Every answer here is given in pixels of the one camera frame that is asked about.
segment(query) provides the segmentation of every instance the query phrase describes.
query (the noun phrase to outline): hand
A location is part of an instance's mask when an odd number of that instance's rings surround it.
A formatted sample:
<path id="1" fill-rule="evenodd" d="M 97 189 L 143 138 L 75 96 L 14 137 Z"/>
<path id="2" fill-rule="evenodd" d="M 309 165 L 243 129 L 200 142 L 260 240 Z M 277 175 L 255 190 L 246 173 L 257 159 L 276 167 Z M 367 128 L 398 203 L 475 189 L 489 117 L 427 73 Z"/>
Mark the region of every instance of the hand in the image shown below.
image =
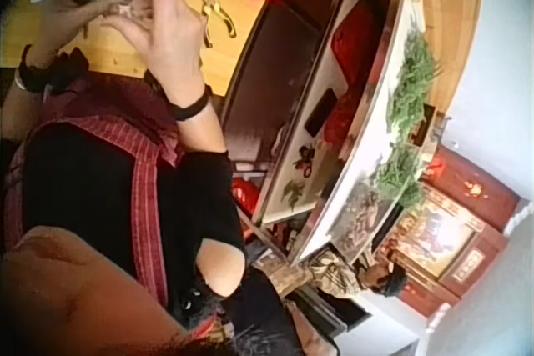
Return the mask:
<path id="1" fill-rule="evenodd" d="M 40 34 L 28 52 L 27 64 L 40 68 L 50 65 L 83 25 L 121 1 L 95 0 L 80 7 L 74 0 L 44 0 Z"/>
<path id="2" fill-rule="evenodd" d="M 199 65 L 204 20 L 184 0 L 133 0 L 130 7 L 136 20 L 113 15 L 106 24 L 137 49 L 171 103 L 190 106 L 204 92 Z"/>

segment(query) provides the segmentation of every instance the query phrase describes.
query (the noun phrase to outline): scissors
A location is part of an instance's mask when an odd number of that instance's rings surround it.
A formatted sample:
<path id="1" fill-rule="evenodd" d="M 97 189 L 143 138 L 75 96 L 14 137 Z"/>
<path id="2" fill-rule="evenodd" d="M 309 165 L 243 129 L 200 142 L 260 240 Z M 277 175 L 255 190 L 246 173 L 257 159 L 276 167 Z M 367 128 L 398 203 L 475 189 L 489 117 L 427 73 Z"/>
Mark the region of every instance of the scissors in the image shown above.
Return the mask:
<path id="1" fill-rule="evenodd" d="M 228 28 L 228 35 L 231 38 L 237 37 L 237 31 L 235 30 L 234 21 L 230 15 L 220 6 L 220 3 L 217 0 L 202 0 L 204 3 L 202 5 L 202 15 L 206 17 L 206 34 L 204 36 L 204 43 L 207 48 L 212 48 L 214 45 L 211 42 L 211 37 L 209 35 L 209 18 L 211 13 L 214 12 L 219 18 L 223 20 L 223 23 Z"/>

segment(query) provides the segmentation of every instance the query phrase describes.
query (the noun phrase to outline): wooden countertop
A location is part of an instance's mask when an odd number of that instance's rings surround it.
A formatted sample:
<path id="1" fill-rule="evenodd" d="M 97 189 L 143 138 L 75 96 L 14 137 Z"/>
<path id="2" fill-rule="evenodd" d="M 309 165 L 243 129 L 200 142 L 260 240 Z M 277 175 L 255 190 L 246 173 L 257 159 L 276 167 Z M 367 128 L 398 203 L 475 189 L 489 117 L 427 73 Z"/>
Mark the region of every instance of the wooden countertop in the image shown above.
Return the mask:
<path id="1" fill-rule="evenodd" d="M 237 37 L 229 38 L 222 21 L 217 17 L 210 22 L 209 29 L 214 43 L 212 49 L 201 53 L 206 83 L 214 93 L 224 96 L 234 73 L 249 33 L 263 7 L 264 0 L 219 0 L 222 7 L 233 18 Z M 186 0 L 195 10 L 200 11 L 201 0 Z M 40 3 L 29 0 L 15 0 L 6 11 L 2 29 L 1 67 L 16 67 L 20 62 L 23 48 L 38 34 Z M 145 66 L 132 46 L 111 28 L 101 28 L 97 19 L 89 26 L 88 39 L 78 35 L 68 50 L 82 49 L 88 58 L 91 70 L 131 77 L 142 77 Z"/>

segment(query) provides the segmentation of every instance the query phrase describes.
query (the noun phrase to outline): black wristband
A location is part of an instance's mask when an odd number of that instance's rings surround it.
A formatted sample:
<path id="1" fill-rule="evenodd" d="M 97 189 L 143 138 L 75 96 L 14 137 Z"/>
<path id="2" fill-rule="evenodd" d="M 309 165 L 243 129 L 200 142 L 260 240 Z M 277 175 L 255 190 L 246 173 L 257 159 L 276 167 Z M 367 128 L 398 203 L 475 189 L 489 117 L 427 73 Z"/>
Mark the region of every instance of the black wristband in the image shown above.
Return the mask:
<path id="1" fill-rule="evenodd" d="M 212 95 L 211 87 L 209 85 L 204 86 L 204 93 L 200 97 L 199 100 L 197 100 L 192 105 L 181 108 L 180 106 L 176 106 L 175 104 L 171 104 L 171 110 L 173 113 L 173 117 L 176 121 L 185 121 L 189 120 L 190 118 L 196 116 L 199 114 L 204 108 L 208 105 L 209 97 Z"/>
<path id="2" fill-rule="evenodd" d="M 27 45 L 24 48 L 23 56 L 18 65 L 18 75 L 22 81 L 23 86 L 28 92 L 43 93 L 50 79 L 51 68 L 36 68 L 28 67 L 26 64 L 26 55 L 32 45 Z"/>

